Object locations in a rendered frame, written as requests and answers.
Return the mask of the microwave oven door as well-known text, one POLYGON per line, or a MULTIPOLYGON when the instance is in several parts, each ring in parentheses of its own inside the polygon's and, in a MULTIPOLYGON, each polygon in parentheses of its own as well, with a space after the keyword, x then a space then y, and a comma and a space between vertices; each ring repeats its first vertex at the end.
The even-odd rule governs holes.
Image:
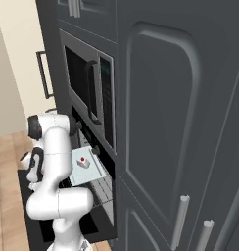
MULTIPOLYGON (((86 63, 89 62, 90 60, 85 60, 84 58, 77 55, 68 47, 65 47, 65 53, 66 53, 66 60, 67 60, 69 81, 71 88, 87 107, 88 105, 87 83, 86 83, 86 75, 84 68, 86 63)), ((91 110, 92 110, 92 117, 94 119, 98 119, 97 96, 96 96, 97 91, 95 86, 96 81, 95 81, 95 70, 94 70, 94 67, 96 65, 94 65, 89 71, 91 110)))

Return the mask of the white cake with red cherry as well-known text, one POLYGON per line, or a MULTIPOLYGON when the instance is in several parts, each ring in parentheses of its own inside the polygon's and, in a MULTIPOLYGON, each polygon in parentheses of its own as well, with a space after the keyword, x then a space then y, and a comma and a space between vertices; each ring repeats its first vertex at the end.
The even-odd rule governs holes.
POLYGON ((78 164, 80 167, 82 167, 82 168, 84 168, 84 169, 88 169, 88 168, 90 167, 90 162, 89 162, 87 159, 83 158, 83 157, 81 157, 81 158, 80 158, 79 160, 77 160, 76 162, 77 162, 77 164, 78 164))

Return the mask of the dark grey tall cupboard door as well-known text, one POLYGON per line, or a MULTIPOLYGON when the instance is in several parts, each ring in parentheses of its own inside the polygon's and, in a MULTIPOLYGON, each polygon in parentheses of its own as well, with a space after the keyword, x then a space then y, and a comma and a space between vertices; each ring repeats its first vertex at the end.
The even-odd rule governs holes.
POLYGON ((196 251, 205 220, 215 222, 205 251, 227 251, 239 223, 239 78, 231 96, 210 181, 187 251, 196 251))
POLYGON ((120 177, 187 251, 239 78, 239 0, 119 0, 120 177))

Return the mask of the metal oven rack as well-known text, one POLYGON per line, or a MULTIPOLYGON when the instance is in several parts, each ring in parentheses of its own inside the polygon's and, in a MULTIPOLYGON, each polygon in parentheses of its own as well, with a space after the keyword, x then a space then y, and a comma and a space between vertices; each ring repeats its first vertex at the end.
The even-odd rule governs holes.
POLYGON ((94 194, 97 196, 95 206, 102 206, 111 222, 114 223, 113 185, 110 176, 101 177, 89 182, 94 194))

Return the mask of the black built-in oven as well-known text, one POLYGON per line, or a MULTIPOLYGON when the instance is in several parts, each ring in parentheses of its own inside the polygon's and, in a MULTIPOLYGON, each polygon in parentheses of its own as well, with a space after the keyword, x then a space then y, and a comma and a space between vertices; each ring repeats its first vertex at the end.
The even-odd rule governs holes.
POLYGON ((115 162, 111 158, 111 156, 107 153, 107 151, 104 149, 104 147, 100 144, 99 140, 95 137, 94 133, 91 131, 91 129, 88 127, 88 125, 85 123, 85 121, 82 119, 81 115, 78 113, 78 111, 72 107, 72 115, 75 117, 75 119, 78 122, 82 123, 82 129, 78 130, 78 133, 76 134, 75 140, 76 144, 73 147, 73 149, 85 147, 85 146, 91 146, 94 148, 96 145, 100 148, 100 155, 96 155, 102 164, 104 171, 106 172, 106 176, 110 176, 112 179, 112 185, 113 185, 113 209, 114 209, 114 223, 113 226, 115 227, 117 231, 117 217, 116 217, 116 204, 115 204, 115 162))

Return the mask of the grey built-in microwave oven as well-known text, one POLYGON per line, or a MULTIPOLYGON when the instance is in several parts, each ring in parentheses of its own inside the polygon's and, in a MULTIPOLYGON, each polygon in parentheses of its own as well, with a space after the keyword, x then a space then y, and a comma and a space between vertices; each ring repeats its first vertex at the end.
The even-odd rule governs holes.
POLYGON ((74 99, 78 109, 92 123, 87 114, 87 107, 72 90, 69 81, 69 72, 66 60, 65 47, 70 48, 85 60, 94 59, 97 65, 95 70, 95 86, 97 91, 98 119, 101 125, 93 125, 109 147, 116 151, 116 116, 115 116, 115 83, 114 83, 114 58, 105 52, 89 45, 83 40, 74 37, 66 31, 60 30, 62 51, 65 59, 66 74, 69 84, 70 96, 74 99))

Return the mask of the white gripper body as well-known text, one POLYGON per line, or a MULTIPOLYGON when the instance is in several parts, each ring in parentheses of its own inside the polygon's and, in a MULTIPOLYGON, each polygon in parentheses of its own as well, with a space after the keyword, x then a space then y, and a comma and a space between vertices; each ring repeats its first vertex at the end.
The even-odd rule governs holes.
POLYGON ((36 191, 39 188, 43 179, 43 173, 44 171, 41 168, 33 167, 29 170, 26 179, 29 181, 28 188, 31 191, 36 191))

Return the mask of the black oven door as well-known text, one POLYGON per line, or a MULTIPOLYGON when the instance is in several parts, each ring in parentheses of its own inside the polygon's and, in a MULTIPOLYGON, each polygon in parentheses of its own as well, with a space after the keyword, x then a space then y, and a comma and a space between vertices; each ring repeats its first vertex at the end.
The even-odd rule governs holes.
MULTIPOLYGON (((54 240, 52 220, 36 221, 28 216, 26 212, 26 202, 32 194, 32 191, 28 188, 29 181, 26 179, 26 174, 27 170, 18 170, 29 250, 46 251, 54 240)), ((116 229, 110 221, 106 210, 102 206, 102 201, 99 199, 99 195, 95 192, 92 183, 85 183, 83 187, 89 188, 94 196, 94 207, 80 220, 80 228, 84 237, 90 243, 116 238, 116 229)))

